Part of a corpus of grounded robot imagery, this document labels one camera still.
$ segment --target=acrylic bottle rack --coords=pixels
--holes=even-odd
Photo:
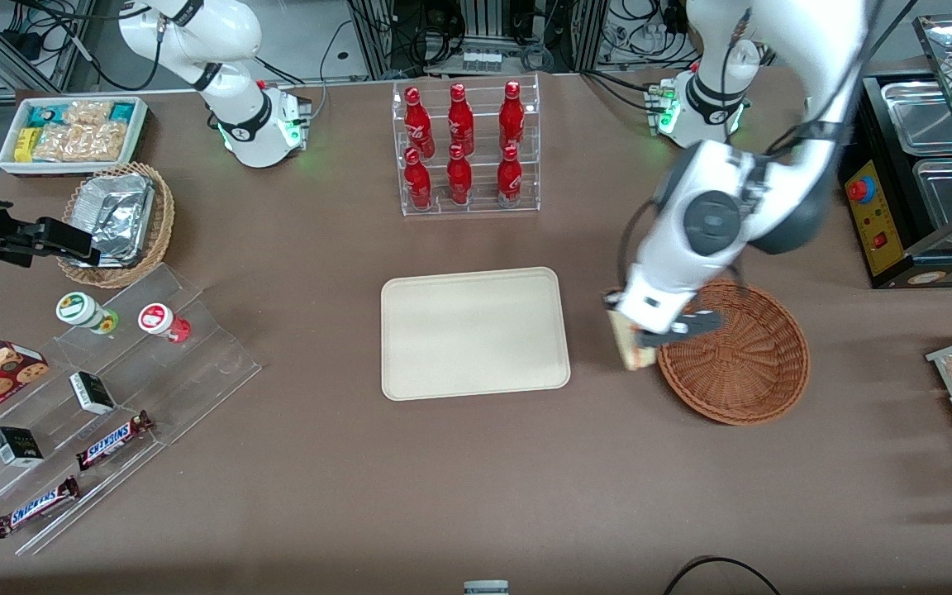
[[[67,530],[162,449],[175,443],[260,366],[198,300],[200,291],[167,264],[105,302],[120,325],[110,335],[73,327],[40,348],[50,372],[0,406],[0,426],[31,430],[42,460],[29,469],[0,460],[0,516],[8,515],[75,475],[83,496],[35,517],[2,540],[17,555],[34,554]],[[139,311],[162,302],[192,325],[183,343],[169,343],[137,327]],[[106,415],[80,409],[69,376],[101,377],[117,406]],[[145,410],[154,428],[80,472],[75,455]]]
[[[468,206],[460,207],[450,200],[450,186],[446,179],[446,165],[450,162],[450,129],[446,114],[450,111],[449,80],[421,79],[395,83],[393,87],[392,124],[396,139],[396,166],[399,170],[399,196],[403,215],[445,215],[465,213],[513,213],[537,211],[541,205],[540,179],[540,90],[536,76],[488,76],[461,79],[465,95],[473,108],[476,132],[476,151],[469,155],[473,170],[473,196]],[[524,105],[524,140],[517,148],[517,156],[524,174],[521,177],[521,196],[516,207],[503,208],[498,204],[498,165],[502,162],[502,147],[498,139],[498,113],[505,99],[506,82],[521,84],[521,104]],[[421,102],[431,118],[431,136],[436,152],[424,161],[431,176],[431,208],[418,211],[413,207],[407,191],[403,170],[407,162],[403,151],[409,146],[407,136],[407,102],[403,91],[417,87]]]

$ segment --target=coca-cola bottle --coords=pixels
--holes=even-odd
[[[502,150],[509,144],[521,146],[524,140],[524,105],[521,104],[521,84],[510,80],[506,83],[506,101],[498,113],[499,143]]]
[[[436,143],[431,139],[431,118],[428,110],[421,105],[421,92],[417,87],[407,87],[407,136],[411,146],[421,152],[421,158],[431,159],[436,154]]]
[[[516,161],[516,145],[506,145],[502,150],[502,162],[498,165],[498,204],[513,208],[521,200],[521,176],[524,169]]]
[[[431,208],[431,178],[428,177],[428,169],[421,163],[421,154],[415,147],[407,147],[403,157],[407,159],[403,177],[407,178],[407,191],[411,195],[413,208],[427,211]]]
[[[450,180],[450,200],[457,206],[469,204],[473,193],[473,169],[465,158],[464,148],[458,143],[450,146],[450,162],[446,165],[446,177]]]
[[[450,142],[461,145],[466,155],[476,150],[476,130],[473,124],[473,108],[465,99],[465,86],[462,83],[450,85],[450,112],[446,114],[450,124]]]

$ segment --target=small black box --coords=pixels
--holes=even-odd
[[[112,396],[102,383],[101,378],[89,372],[77,372],[69,376],[72,383],[72,392],[79,399],[79,406],[83,410],[98,415],[110,413],[117,404],[112,402]]]
[[[14,467],[35,467],[42,461],[39,445],[30,430],[0,426],[0,457]]]

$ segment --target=table surface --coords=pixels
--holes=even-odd
[[[196,94],[148,95],[142,159],[177,201],[166,260],[265,369],[42,553],[0,543],[0,593],[459,593],[477,578],[657,593],[709,554],[790,594],[952,593],[952,410],[923,360],[952,344],[952,290],[870,290],[839,196],[807,247],[741,259],[806,332],[805,396],[767,426],[707,421],[657,369],[624,372],[598,301],[677,150],[585,79],[540,83],[543,210],[453,220],[399,213],[390,83],[333,87],[310,150],[265,170],[223,150]],[[762,150],[802,90],[767,68],[751,98],[736,140]],[[4,174],[0,196],[54,215],[75,184]],[[559,275],[565,388],[383,396],[385,282],[533,266]],[[52,304],[73,289],[52,259],[0,264],[0,339],[60,334]],[[717,590],[685,592],[751,585],[696,574]]]

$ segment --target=round wicker basket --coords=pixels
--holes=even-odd
[[[715,279],[699,307],[721,312],[718,331],[659,350],[660,369],[690,407],[731,426],[774,421],[803,395],[810,355],[803,331],[756,287]]]
[[[171,241],[171,226],[174,224],[174,199],[171,197],[171,188],[167,188],[164,178],[159,176],[155,169],[144,163],[128,163],[111,167],[106,169],[105,172],[94,174],[93,177],[110,178],[123,174],[144,174],[156,183],[154,206],[152,206],[154,210],[149,214],[149,230],[146,233],[142,260],[129,269],[83,269],[73,267],[71,264],[65,263],[63,259],[58,259],[57,264],[64,271],[64,275],[76,283],[93,285],[102,289],[127,287],[130,283],[144,278],[149,271],[154,270],[156,265],[164,259],[167,245]],[[75,189],[75,192],[72,193],[72,199],[64,207],[64,221],[72,218],[72,208],[75,207],[79,188]]]

